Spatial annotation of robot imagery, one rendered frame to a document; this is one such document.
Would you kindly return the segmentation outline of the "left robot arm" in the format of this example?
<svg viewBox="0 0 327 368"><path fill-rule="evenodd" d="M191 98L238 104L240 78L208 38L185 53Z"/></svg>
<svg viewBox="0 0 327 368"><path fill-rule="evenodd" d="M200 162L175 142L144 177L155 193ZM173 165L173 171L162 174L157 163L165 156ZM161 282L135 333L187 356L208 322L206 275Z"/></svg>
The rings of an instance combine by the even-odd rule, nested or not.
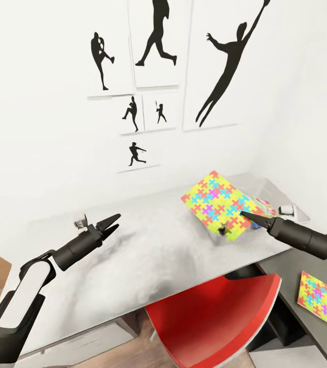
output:
<svg viewBox="0 0 327 368"><path fill-rule="evenodd" d="M70 266L103 245L119 224L108 228L121 214L97 223L96 228L88 223L85 213L72 217L77 237L58 250L50 249L41 256L28 261L20 268L20 283L16 290L8 291L0 303L0 368L14 368L23 346L31 332L45 296L41 288L50 283L56 272L49 257L66 271Z"/></svg>

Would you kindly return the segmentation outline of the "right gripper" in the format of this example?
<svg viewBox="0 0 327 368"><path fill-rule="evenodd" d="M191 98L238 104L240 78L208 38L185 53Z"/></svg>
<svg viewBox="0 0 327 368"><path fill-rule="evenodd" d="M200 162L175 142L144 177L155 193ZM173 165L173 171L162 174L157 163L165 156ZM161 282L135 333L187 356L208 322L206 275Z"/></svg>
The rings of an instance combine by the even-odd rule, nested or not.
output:
<svg viewBox="0 0 327 368"><path fill-rule="evenodd" d="M269 218L245 211L241 211L241 215L268 229L268 235L274 237L276 240L294 248L305 251L310 243L313 230L304 225L278 216Z"/></svg>

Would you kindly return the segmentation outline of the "jigsaw puzzle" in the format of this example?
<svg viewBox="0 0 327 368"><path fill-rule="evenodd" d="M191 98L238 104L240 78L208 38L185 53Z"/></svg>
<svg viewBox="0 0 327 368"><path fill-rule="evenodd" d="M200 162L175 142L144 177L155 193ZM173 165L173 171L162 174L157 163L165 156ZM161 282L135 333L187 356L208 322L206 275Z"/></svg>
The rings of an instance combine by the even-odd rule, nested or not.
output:
<svg viewBox="0 0 327 368"><path fill-rule="evenodd" d="M263 213L258 205L214 170L180 199L212 234L218 234L220 223L226 223L225 231L231 228L231 233L224 233L227 241L234 241L253 223L241 215L241 211Z"/></svg>
<svg viewBox="0 0 327 368"><path fill-rule="evenodd" d="M327 321L327 284L301 272L297 302Z"/></svg>

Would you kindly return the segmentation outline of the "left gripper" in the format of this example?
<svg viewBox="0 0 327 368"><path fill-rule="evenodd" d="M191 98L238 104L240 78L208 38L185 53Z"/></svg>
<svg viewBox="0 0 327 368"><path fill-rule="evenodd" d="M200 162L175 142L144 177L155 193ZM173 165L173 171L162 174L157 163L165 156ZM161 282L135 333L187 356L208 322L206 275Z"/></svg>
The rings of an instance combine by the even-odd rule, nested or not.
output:
<svg viewBox="0 0 327 368"><path fill-rule="evenodd" d="M103 245L102 241L105 241L119 227L119 224L108 227L120 217L121 214L117 214L98 222L96 228L93 224L90 224L85 232L68 242L67 245L76 259L79 261L96 248L101 247Z"/></svg>

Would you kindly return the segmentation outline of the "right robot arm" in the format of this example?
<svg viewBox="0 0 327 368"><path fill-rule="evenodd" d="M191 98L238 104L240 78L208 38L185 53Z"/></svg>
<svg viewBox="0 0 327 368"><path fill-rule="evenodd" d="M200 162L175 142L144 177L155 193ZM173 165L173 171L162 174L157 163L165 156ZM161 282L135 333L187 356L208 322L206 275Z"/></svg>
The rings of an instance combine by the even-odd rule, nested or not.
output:
<svg viewBox="0 0 327 368"><path fill-rule="evenodd" d="M268 235L294 248L305 251L321 260L327 259L327 234L296 223L296 205L282 205L278 209L281 217L264 217L241 211L241 215L268 229Z"/></svg>

